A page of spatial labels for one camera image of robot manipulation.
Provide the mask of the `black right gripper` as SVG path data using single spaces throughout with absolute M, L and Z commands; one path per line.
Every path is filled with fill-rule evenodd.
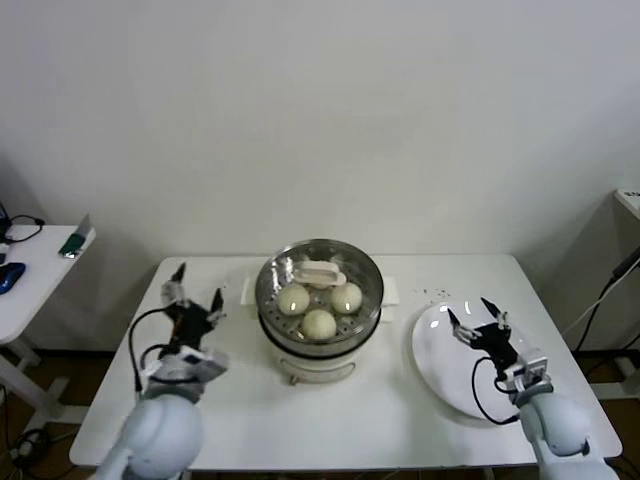
M 497 323 L 486 324 L 473 330 L 464 326 L 455 313 L 448 308 L 452 333 L 462 343 L 470 343 L 474 350 L 485 352 L 497 370 L 505 370 L 518 360 L 518 353 L 510 343 L 511 329 L 508 314 L 490 300 L 482 297 L 481 301 Z

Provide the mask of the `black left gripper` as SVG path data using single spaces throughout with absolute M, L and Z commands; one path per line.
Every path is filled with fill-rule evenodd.
M 209 312 L 197 303 L 189 303 L 183 287 L 186 263 L 178 269 L 162 285 L 160 291 L 161 304 L 169 307 L 169 318 L 173 329 L 170 345 L 200 348 L 202 339 L 210 333 L 224 314 L 223 289 L 217 288 Z

